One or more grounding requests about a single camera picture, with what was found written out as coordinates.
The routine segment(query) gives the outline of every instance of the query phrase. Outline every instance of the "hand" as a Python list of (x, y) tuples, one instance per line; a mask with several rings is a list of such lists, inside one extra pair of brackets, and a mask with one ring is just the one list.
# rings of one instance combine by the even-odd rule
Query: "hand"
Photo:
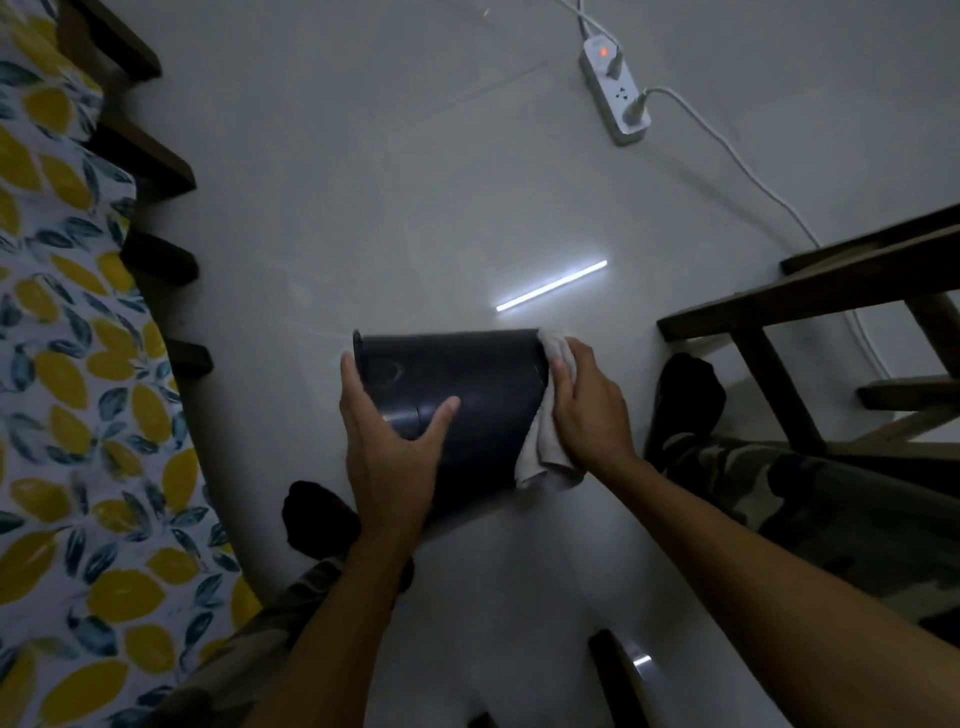
[(451, 397), (441, 404), (423, 436), (409, 442), (376, 411), (349, 353), (340, 360), (340, 377), (347, 476), (360, 517), (360, 539), (387, 546), (405, 559), (417, 545), (430, 510), (444, 437), (460, 400)]
[(562, 359), (550, 362), (556, 389), (553, 418), (570, 456), (608, 483), (622, 466), (636, 462), (627, 403), (597, 367), (593, 349), (572, 337), (566, 342), (577, 362), (577, 383), (571, 383)]

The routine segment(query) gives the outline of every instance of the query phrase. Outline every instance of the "white cloth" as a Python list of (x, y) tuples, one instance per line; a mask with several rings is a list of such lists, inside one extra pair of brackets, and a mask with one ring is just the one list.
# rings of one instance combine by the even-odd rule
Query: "white cloth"
[[(543, 344), (547, 361), (559, 356), (570, 371), (572, 381), (577, 380), (577, 362), (573, 358), (566, 338), (556, 331), (540, 329), (537, 337)], [(516, 460), (514, 476), (517, 488), (537, 488), (545, 491), (562, 491), (579, 484), (584, 472), (578, 470), (567, 457), (557, 426), (553, 422), (554, 382), (553, 373), (548, 375), (543, 401), (534, 421), (530, 424), (527, 439)]]

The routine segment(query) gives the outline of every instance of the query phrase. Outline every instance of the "power cord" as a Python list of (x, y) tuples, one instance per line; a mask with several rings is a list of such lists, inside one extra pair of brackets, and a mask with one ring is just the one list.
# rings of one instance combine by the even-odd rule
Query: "power cord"
[[(591, 33), (589, 26), (592, 25), (603, 35), (608, 37), (614, 44), (616, 44), (618, 55), (623, 52), (620, 41), (618, 41), (612, 33), (604, 29), (600, 23), (584, 12), (584, 0), (577, 0), (576, 7), (570, 5), (566, 0), (557, 0), (557, 2), (568, 10), (576, 13), (578, 22), (580, 24), (580, 32), (583, 35), (584, 40), (590, 37)], [(639, 101), (637, 109), (638, 118), (643, 115), (643, 110), (646, 106), (647, 99), (655, 93), (669, 96), (671, 99), (676, 101), (680, 107), (686, 111), (705, 132), (712, 136), (717, 142), (719, 142), (720, 146), (727, 150), (727, 153), (731, 156), (733, 161), (736, 162), (736, 165), (743, 171), (750, 181), (753, 182), (761, 192), (763, 192), (763, 194), (765, 194), (790, 214), (790, 217), (797, 222), (806, 236), (810, 239), (810, 242), (813, 243), (814, 247), (818, 249), (824, 247), (824, 243), (819, 237), (817, 237), (816, 233), (813, 232), (800, 212), (795, 207), (790, 205), (790, 203), (784, 200), (780, 195), (770, 189), (770, 187), (764, 184), (756, 175), (756, 173), (750, 168), (750, 165), (748, 165), (747, 162), (745, 162), (743, 158), (736, 152), (736, 150), (733, 148), (733, 145), (727, 140), (727, 138), (714, 129), (709, 124), (707, 119), (705, 119), (694, 107), (692, 107), (683, 96), (677, 93), (677, 91), (673, 90), (669, 86), (663, 85), (648, 86), (647, 88), (644, 88), (640, 93), (640, 98), (637, 99)], [(853, 311), (847, 311), (844, 318), (847, 321), (847, 325), (850, 327), (851, 333), (853, 334), (853, 339), (856, 341), (857, 346), (861, 351), (863, 351), (864, 355), (871, 362), (871, 364), (873, 364), (876, 372), (884, 379), (892, 378), (893, 375), (890, 372), (890, 368), (883, 360), (879, 350), (876, 348), (876, 344), (874, 343), (873, 339), (871, 339), (870, 334), (867, 333), (867, 329), (863, 325), (863, 320), (860, 318), (860, 312), (856, 309)]]
[(584, 40), (587, 40), (593, 35), (593, 33), (590, 32), (587, 22), (584, 20), (584, 0), (577, 0), (577, 23), (580, 25), (580, 35), (584, 37)]
[(584, 28), (584, 25), (588, 23), (589, 25), (592, 25), (594, 28), (600, 31), (604, 36), (608, 37), (616, 45), (617, 48), (620, 47), (620, 41), (616, 39), (616, 36), (613, 33), (608, 31), (606, 28), (600, 25), (598, 21), (594, 20), (592, 17), (587, 15), (582, 10), (583, 0), (577, 0), (577, 4), (580, 7), (577, 7), (577, 5), (571, 5), (570, 3), (567, 2), (567, 0), (557, 0), (557, 2), (563, 5), (567, 10), (575, 14), (578, 18), (580, 18), (580, 22), (581, 22), (580, 32), (582, 34), (586, 34), (584, 36), (584, 40), (586, 40), (590, 36), (589, 26)]

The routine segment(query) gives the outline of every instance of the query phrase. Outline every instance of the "chair leg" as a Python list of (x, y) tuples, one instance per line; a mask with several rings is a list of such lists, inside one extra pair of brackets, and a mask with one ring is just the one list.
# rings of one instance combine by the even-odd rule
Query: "chair leg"
[(657, 321), (666, 341), (758, 328), (960, 288), (960, 225)]
[(489, 713), (484, 713), (471, 720), (467, 724), (467, 728), (496, 728), (496, 723), (493, 722)]
[(773, 409), (790, 447), (807, 455), (824, 451), (824, 440), (809, 410), (762, 328), (741, 328), (731, 338)]
[(165, 343), (175, 377), (196, 379), (213, 371), (213, 358), (206, 347), (176, 339), (167, 339)]
[(200, 276), (200, 266), (192, 253), (137, 228), (127, 232), (120, 259), (130, 268), (174, 285), (185, 285)]
[(950, 376), (960, 377), (960, 311), (946, 293), (904, 301)]
[(149, 182), (163, 199), (197, 188), (186, 161), (115, 111), (104, 111), (86, 148)]
[(587, 644), (613, 717), (613, 727), (647, 728), (650, 721), (643, 712), (634, 676), (630, 673), (633, 666), (627, 667), (629, 660), (613, 632), (601, 630)]
[(100, 0), (67, 2), (86, 20), (97, 48), (131, 79), (147, 81), (162, 75), (163, 69), (156, 53)]

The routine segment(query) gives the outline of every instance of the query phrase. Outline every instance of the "black trash bin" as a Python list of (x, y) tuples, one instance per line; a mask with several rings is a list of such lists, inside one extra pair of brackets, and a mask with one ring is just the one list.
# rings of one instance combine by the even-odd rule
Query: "black trash bin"
[(364, 387), (399, 435), (420, 437), (447, 397), (461, 400), (428, 524), (515, 488), (514, 466), (546, 389), (537, 330), (409, 336), (353, 333)]

